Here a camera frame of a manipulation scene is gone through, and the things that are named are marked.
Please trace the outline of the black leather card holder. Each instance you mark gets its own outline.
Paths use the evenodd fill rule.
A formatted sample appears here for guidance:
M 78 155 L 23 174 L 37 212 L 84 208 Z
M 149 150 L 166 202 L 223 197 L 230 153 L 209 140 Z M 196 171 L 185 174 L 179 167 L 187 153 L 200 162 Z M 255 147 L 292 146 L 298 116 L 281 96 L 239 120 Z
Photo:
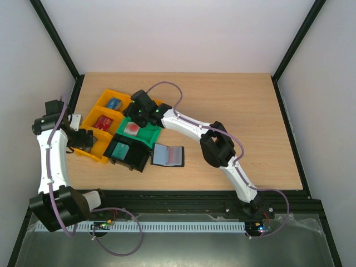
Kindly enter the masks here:
M 165 146 L 154 143 L 151 165 L 162 167 L 184 167 L 185 149 L 183 146 Z

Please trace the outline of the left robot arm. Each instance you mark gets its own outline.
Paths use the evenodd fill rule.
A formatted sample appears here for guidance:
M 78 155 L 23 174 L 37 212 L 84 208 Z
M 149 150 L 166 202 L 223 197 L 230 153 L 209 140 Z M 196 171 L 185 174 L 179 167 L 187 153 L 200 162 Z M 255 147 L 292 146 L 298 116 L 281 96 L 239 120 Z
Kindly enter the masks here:
M 94 135 L 80 128 L 82 116 L 71 112 L 65 98 L 46 102 L 45 109 L 32 125 L 41 152 L 41 179 L 29 208 L 48 231 L 63 230 L 72 238 L 78 223 L 88 220 L 103 203 L 101 189 L 84 194 L 75 190 L 67 170 L 67 155 L 92 148 Z

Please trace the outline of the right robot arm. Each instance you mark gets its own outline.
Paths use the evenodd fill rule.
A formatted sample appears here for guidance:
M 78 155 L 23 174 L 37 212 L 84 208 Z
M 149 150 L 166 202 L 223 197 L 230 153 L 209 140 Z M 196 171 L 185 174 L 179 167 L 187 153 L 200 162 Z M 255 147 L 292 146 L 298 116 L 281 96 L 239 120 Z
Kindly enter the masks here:
M 233 136 L 227 133 L 222 123 L 201 122 L 178 112 L 175 106 L 165 103 L 158 105 L 143 90 L 131 96 L 131 103 L 124 114 L 140 127 L 150 123 L 198 141 L 204 160 L 210 166 L 222 170 L 234 187 L 241 201 L 242 212 L 250 218 L 261 213 L 263 197 L 241 167 L 234 149 Z

